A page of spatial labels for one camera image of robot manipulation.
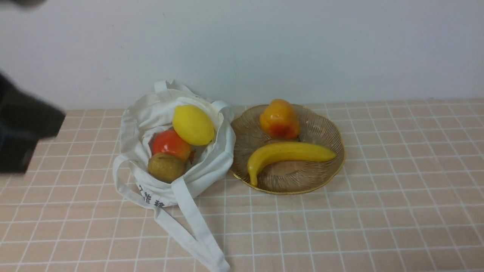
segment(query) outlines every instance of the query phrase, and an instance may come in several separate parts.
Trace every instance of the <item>kiwi fruit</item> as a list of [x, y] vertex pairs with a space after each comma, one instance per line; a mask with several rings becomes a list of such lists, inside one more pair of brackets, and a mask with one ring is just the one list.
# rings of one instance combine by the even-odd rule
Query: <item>kiwi fruit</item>
[[172, 183], [185, 173], [185, 162], [166, 153], [157, 153], [148, 161], [148, 173], [157, 180]]

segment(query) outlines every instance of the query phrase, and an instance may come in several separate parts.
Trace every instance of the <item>tote bag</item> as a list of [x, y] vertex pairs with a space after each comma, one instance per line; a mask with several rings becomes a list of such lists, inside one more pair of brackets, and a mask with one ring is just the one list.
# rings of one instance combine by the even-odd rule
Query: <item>tote bag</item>
[[[158, 181], [148, 173], [151, 157], [150, 140], [158, 132], [171, 127], [175, 107], [192, 104], [207, 113], [216, 130], [215, 139], [197, 151], [194, 164], [172, 184]], [[127, 200], [154, 210], [154, 220], [211, 271], [228, 271], [224, 253], [210, 232], [193, 198], [215, 181], [225, 177], [234, 156], [235, 134], [230, 126], [234, 113], [223, 101], [211, 101], [192, 93], [176, 81], [155, 84], [155, 92], [143, 95], [129, 106], [121, 119], [120, 155], [113, 164], [117, 191]], [[139, 189], [133, 191], [119, 179], [118, 170], [128, 162]], [[163, 207], [178, 205], [192, 236]]]

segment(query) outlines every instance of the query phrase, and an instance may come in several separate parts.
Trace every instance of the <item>bag handle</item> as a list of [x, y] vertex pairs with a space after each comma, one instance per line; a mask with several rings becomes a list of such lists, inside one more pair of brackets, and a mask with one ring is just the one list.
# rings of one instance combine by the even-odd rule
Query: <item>bag handle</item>
[[164, 209], [156, 208], [149, 205], [145, 202], [141, 195], [137, 194], [135, 191], [133, 191], [130, 187], [128, 187], [125, 183], [121, 181], [118, 176], [118, 171], [121, 164], [127, 161], [131, 161], [131, 159], [126, 154], [120, 154], [114, 160], [113, 179], [116, 185], [116, 190], [122, 196], [132, 201], [133, 203], [143, 208], [154, 210], [154, 220], [194, 258], [196, 258], [203, 265], [209, 268], [210, 271], [229, 271], [230, 266], [227, 261], [225, 261], [225, 256], [222, 250], [216, 243], [215, 238], [208, 229], [205, 220], [203, 220], [200, 211], [195, 205], [193, 199], [191, 198], [185, 181], [183, 179], [178, 180], [177, 185], [172, 186], [172, 188], [175, 187], [173, 193], [175, 194], [175, 196], [178, 195], [177, 201], [179, 201], [180, 209], [185, 218], [187, 219], [187, 222], [192, 228], [195, 236], [201, 241], [205, 242], [205, 245], [197, 241], [182, 225], [180, 225], [180, 223], [178, 223]]

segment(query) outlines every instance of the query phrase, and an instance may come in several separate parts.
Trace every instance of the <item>yellow banana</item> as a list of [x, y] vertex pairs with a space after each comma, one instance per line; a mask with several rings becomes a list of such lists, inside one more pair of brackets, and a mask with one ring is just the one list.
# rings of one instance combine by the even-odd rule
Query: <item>yellow banana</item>
[[250, 184], [257, 187], [257, 174], [264, 167], [282, 161], [327, 162], [336, 157], [330, 149], [309, 143], [281, 142], [265, 145], [257, 149], [249, 158], [247, 171]]

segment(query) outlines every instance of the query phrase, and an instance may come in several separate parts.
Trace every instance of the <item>wicker fruit basket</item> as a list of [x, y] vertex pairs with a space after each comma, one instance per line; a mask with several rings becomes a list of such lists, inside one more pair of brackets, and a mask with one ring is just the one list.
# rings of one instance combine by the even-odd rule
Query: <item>wicker fruit basket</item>
[[275, 195], [295, 195], [314, 191], [326, 185], [345, 162], [345, 148], [341, 134], [333, 122], [300, 105], [293, 105], [301, 125], [299, 141], [325, 146], [336, 153], [329, 162], [286, 161], [269, 165], [258, 175], [258, 185], [250, 184], [247, 162], [258, 148], [277, 142], [265, 134], [259, 116], [267, 105], [246, 110], [232, 122], [235, 131], [234, 162], [230, 170], [234, 176], [252, 188]]

